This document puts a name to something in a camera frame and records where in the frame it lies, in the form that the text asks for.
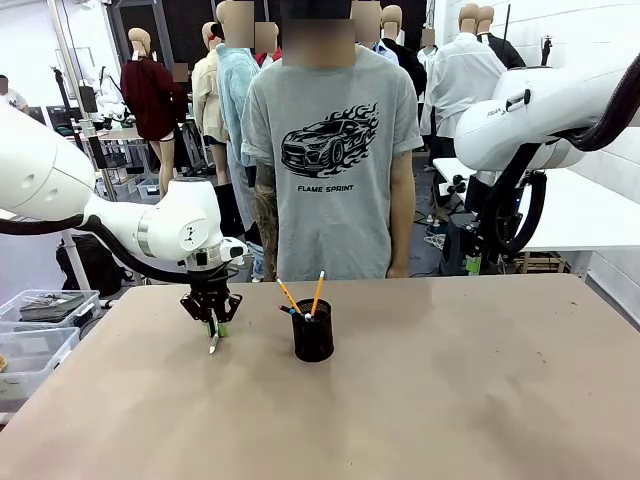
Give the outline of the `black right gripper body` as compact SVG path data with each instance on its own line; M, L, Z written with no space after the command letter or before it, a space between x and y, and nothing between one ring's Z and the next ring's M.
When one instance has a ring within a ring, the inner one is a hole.
M482 257L483 260L497 260L499 249L495 239L495 222L498 206L490 204L480 213L474 213L468 225L469 239L465 254L470 257Z

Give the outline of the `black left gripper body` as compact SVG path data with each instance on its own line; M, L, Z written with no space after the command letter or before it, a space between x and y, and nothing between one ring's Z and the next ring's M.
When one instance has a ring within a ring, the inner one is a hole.
M236 275L236 268L222 265L215 271L204 272L203 277L190 284L186 296L199 308L229 311L233 302L227 281Z

